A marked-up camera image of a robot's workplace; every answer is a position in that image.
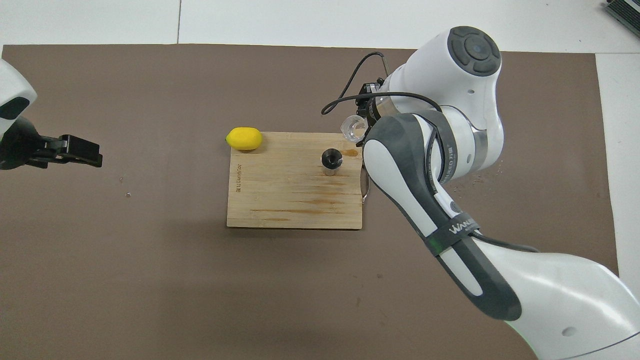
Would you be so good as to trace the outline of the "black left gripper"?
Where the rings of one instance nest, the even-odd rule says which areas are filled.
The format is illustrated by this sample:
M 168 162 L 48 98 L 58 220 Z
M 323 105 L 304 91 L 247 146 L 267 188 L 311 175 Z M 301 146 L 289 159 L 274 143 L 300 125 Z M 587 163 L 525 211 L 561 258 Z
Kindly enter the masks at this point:
M 35 159 L 36 153 L 46 149 L 48 162 L 55 164 L 83 164 L 103 166 L 103 155 L 97 143 L 73 135 L 51 137 L 47 141 L 25 117 L 18 117 L 3 134 L 0 144 L 0 169 L 12 170 L 20 166 L 47 169 L 46 161 Z

